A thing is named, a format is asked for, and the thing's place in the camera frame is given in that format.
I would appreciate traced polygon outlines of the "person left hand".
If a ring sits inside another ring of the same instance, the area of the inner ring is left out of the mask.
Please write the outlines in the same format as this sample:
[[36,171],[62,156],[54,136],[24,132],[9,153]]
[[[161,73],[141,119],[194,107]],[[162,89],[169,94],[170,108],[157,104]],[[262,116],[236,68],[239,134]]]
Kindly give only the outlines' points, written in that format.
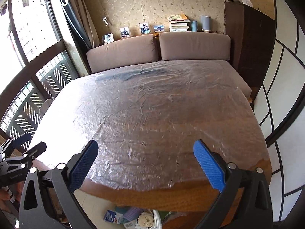
[[[22,191],[23,191],[23,187],[24,187],[24,181],[19,182],[17,184],[14,185],[15,188],[15,198],[17,201],[21,200],[21,195],[22,195]],[[1,188],[1,200],[2,201],[8,201],[10,200],[11,195],[9,194],[9,191],[7,188]]]

